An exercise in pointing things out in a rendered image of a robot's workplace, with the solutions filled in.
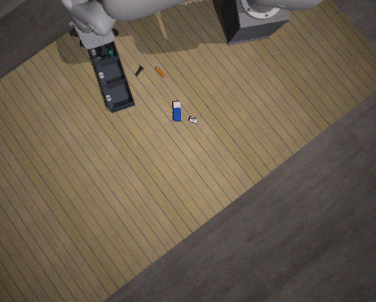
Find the blue and white eraser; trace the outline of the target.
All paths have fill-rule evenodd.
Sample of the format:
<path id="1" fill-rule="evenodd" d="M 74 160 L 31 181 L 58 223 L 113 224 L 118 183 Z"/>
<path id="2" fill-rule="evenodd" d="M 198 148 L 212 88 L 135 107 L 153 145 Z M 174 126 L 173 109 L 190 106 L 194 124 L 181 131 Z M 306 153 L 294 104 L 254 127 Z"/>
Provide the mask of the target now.
<path id="1" fill-rule="evenodd" d="M 181 105 L 180 102 L 174 102 L 174 122 L 181 121 Z"/>

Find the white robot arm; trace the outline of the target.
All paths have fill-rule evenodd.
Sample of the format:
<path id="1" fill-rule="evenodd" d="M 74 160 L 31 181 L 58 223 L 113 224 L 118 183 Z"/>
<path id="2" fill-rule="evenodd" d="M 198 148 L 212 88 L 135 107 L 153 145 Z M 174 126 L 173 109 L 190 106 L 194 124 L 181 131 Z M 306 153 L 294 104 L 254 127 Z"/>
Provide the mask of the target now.
<path id="1" fill-rule="evenodd" d="M 85 33 L 107 36 L 115 22 L 131 21 L 157 13 L 189 0 L 60 0 L 76 26 Z M 90 2 L 91 1 L 91 2 Z M 242 8 L 255 19 L 268 19 L 280 9 L 310 9 L 323 0 L 240 0 Z M 100 4 L 99 4 L 100 3 Z M 101 5 L 102 4 L 102 5 Z M 86 26 L 88 25 L 88 27 Z"/>

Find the orange battery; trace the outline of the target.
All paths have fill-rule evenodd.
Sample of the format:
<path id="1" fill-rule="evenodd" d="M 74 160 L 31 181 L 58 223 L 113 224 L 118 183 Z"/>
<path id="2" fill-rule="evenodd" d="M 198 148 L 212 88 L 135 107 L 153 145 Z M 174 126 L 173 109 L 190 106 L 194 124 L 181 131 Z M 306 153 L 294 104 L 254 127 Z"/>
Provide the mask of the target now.
<path id="1" fill-rule="evenodd" d="M 163 78 L 165 78 L 166 77 L 166 75 L 157 67 L 156 68 L 156 70 L 161 74 L 161 76 L 163 77 Z"/>

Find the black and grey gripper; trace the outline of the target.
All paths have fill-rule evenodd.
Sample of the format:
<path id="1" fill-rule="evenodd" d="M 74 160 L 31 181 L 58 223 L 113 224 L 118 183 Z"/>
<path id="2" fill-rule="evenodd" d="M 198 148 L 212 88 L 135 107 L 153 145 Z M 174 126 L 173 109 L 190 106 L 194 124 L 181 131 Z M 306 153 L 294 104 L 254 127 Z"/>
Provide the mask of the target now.
<path id="1" fill-rule="evenodd" d="M 119 35 L 118 30 L 116 30 L 114 28 L 113 28 L 113 30 L 111 30 L 111 32 L 107 36 L 98 36 L 98 35 L 94 34 L 93 32 L 85 33 L 85 32 L 82 32 L 81 30 L 79 30 L 76 26 L 75 26 L 75 29 L 76 29 L 77 35 L 80 39 L 80 46 L 85 47 L 86 49 L 94 48 L 97 51 L 99 51 L 100 54 L 102 54 L 102 50 L 99 50 L 99 48 L 101 49 L 101 47 L 99 47 L 99 46 L 106 44 L 109 51 L 112 51 L 111 50 L 112 44 L 110 42 L 113 42 L 115 40 L 115 37 Z M 97 48 L 95 48 L 95 47 L 97 47 Z"/>

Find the black bin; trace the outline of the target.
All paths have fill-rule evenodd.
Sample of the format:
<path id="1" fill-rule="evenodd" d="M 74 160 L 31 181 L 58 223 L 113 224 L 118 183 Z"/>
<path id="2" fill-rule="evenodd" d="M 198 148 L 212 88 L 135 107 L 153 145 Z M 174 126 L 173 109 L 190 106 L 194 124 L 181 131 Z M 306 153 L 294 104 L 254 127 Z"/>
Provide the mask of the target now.
<path id="1" fill-rule="evenodd" d="M 91 55 L 92 55 L 92 58 L 93 58 L 93 61 L 94 61 L 100 82 L 101 82 L 101 85 L 102 85 L 102 89 L 103 89 L 109 110 L 112 113 L 126 109 L 126 108 L 129 108 L 129 107 L 132 107 L 132 106 L 135 106 L 135 102 L 134 102 L 134 99 L 133 99 L 133 96 L 132 96 L 132 93 L 131 93 L 131 90 L 130 90 L 124 69 L 123 69 L 123 66 L 122 66 L 122 63 L 121 63 L 115 42 L 114 43 L 113 42 L 111 42 L 111 44 L 112 44 L 111 48 L 112 48 L 112 51 L 113 51 L 113 54 L 114 54 L 115 57 L 112 57 L 112 58 L 110 58 L 110 56 L 109 56 L 109 53 L 108 53 L 108 50 L 107 50 L 107 45 L 101 46 L 103 54 L 100 54 L 101 58 L 102 58 L 100 60 L 98 59 L 96 50 L 94 48 L 90 49 L 90 52 L 91 52 Z M 109 59 L 107 59 L 107 58 L 109 58 Z M 121 68 L 121 66 L 122 66 L 122 68 Z M 124 72 L 124 74 L 123 74 L 123 72 Z M 127 86 L 127 84 L 128 84 L 128 86 Z M 129 90 L 130 90 L 130 92 L 129 92 Z M 132 96 L 132 98 L 131 98 L 131 96 Z"/>

